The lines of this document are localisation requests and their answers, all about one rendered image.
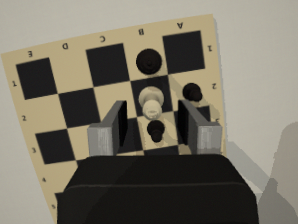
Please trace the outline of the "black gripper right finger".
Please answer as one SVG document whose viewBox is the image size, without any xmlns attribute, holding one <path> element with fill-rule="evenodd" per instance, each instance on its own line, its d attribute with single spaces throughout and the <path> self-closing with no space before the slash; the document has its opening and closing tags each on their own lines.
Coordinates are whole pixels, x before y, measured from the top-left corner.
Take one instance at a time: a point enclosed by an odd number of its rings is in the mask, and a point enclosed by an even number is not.
<svg viewBox="0 0 298 224">
<path fill-rule="evenodd" d="M 189 100 L 178 100 L 177 128 L 192 154 L 220 155 L 223 127 L 208 122 Z"/>
</svg>

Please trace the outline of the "white chess piece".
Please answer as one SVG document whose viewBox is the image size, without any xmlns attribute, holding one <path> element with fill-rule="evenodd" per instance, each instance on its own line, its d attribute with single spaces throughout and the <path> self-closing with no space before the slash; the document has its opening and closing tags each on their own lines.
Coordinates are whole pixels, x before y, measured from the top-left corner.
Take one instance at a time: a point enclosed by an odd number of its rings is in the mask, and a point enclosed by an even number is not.
<svg viewBox="0 0 298 224">
<path fill-rule="evenodd" d="M 162 114 L 161 106 L 163 105 L 163 102 L 164 102 L 163 93 L 157 87 L 153 87 L 153 86 L 146 87 L 139 94 L 139 104 L 143 108 L 142 110 L 143 116 L 147 120 L 154 121 L 161 116 Z"/>
</svg>

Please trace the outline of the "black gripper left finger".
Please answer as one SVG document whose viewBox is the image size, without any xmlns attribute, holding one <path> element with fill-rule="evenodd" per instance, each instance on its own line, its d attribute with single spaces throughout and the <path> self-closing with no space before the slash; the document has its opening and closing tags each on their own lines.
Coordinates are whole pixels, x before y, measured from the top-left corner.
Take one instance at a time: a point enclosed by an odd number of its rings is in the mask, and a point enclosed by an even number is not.
<svg viewBox="0 0 298 224">
<path fill-rule="evenodd" d="M 127 129 L 127 101 L 117 100 L 101 123 L 91 123 L 87 128 L 89 157 L 117 155 Z"/>
</svg>

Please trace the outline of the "beige and black chessboard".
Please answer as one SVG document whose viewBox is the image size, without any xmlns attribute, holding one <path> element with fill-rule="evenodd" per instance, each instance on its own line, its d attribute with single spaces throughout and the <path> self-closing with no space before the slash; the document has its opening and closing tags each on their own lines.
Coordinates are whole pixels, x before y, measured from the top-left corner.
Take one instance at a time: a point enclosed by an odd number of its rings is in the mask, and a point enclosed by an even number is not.
<svg viewBox="0 0 298 224">
<path fill-rule="evenodd" d="M 136 66 L 144 49 L 162 58 L 158 72 Z M 165 20 L 58 40 L 2 53 L 7 82 L 42 192 L 57 224 L 57 201 L 81 161 L 89 157 L 87 128 L 100 123 L 116 100 L 127 100 L 128 129 L 117 155 L 185 155 L 177 128 L 183 87 L 203 95 L 190 101 L 208 122 L 222 125 L 223 103 L 213 14 Z M 162 140 L 147 132 L 140 92 L 157 87 L 164 96 Z"/>
</svg>

